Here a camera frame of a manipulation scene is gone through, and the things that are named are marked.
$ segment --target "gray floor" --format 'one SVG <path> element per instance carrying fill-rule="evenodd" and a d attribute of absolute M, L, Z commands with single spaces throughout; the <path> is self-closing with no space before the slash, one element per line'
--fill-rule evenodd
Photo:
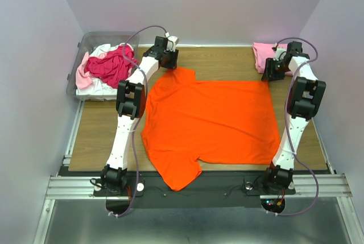
<path fill-rule="evenodd" d="M 284 212 L 304 209 L 312 198 L 287 200 Z M 274 217 L 262 209 L 141 209 L 107 216 L 102 200 L 57 201 L 46 243 L 350 243 L 335 198 L 321 198 L 309 212 Z"/>

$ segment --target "white cloth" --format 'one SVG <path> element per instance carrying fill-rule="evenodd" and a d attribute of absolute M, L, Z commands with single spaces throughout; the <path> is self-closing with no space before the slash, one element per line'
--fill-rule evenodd
<path fill-rule="evenodd" d="M 108 52 L 115 51 L 120 45 L 112 47 L 110 44 L 103 44 L 98 46 L 91 54 L 90 57 L 104 58 Z M 102 82 L 99 78 L 92 77 L 92 84 L 85 89 L 76 89 L 77 95 L 93 95 L 93 96 L 116 96 L 118 89 L 110 87 L 107 83 Z"/>

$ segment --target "orange t-shirt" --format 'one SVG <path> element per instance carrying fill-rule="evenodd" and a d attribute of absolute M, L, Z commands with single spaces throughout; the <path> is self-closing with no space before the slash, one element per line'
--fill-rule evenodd
<path fill-rule="evenodd" d="M 151 89 L 142 139 L 164 182 L 179 191 L 208 163 L 270 164 L 280 139 L 267 82 L 196 81 L 169 70 Z"/>

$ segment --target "gray plastic basket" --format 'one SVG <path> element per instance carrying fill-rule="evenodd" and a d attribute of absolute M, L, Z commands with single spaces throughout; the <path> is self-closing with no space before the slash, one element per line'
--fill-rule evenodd
<path fill-rule="evenodd" d="M 111 46 L 116 46 L 124 43 L 133 34 L 133 32 L 89 32 L 85 34 L 82 38 L 81 43 L 78 45 L 78 53 L 76 56 L 75 63 L 72 68 L 72 72 L 68 76 L 68 85 L 66 93 L 72 97 L 78 98 L 80 100 L 113 100 L 116 99 L 116 95 L 77 95 L 76 94 L 76 71 L 78 66 L 82 62 L 85 53 L 92 53 L 98 46 L 102 44 L 111 44 Z M 138 44 L 139 35 L 133 37 L 129 44 L 134 49 L 134 57 L 138 59 Z"/>

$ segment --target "pink towel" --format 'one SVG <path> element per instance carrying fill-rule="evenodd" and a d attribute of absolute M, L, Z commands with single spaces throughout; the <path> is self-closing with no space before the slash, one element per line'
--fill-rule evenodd
<path fill-rule="evenodd" d="M 85 73 L 90 72 L 93 77 L 100 78 L 102 82 L 116 89 L 120 80 L 126 80 L 129 77 L 129 70 L 133 67 L 132 63 L 124 59 L 122 48 L 123 45 L 115 51 L 108 52 L 103 59 L 90 57 L 85 67 Z M 138 63 L 134 59 L 134 51 L 129 45 L 125 46 L 125 56 Z"/>
<path fill-rule="evenodd" d="M 89 60 L 89 53 L 86 52 L 81 64 L 78 66 L 76 71 L 76 86 L 78 89 L 85 89 L 92 84 L 91 75 L 89 72 L 85 73 L 85 67 Z"/>
<path fill-rule="evenodd" d="M 253 43 L 255 67 L 259 73 L 264 72 L 266 59 L 274 57 L 275 52 L 272 47 L 274 44 Z M 279 47 L 287 48 L 287 44 L 279 44 Z M 286 72 L 286 75 L 292 75 L 292 72 Z"/>

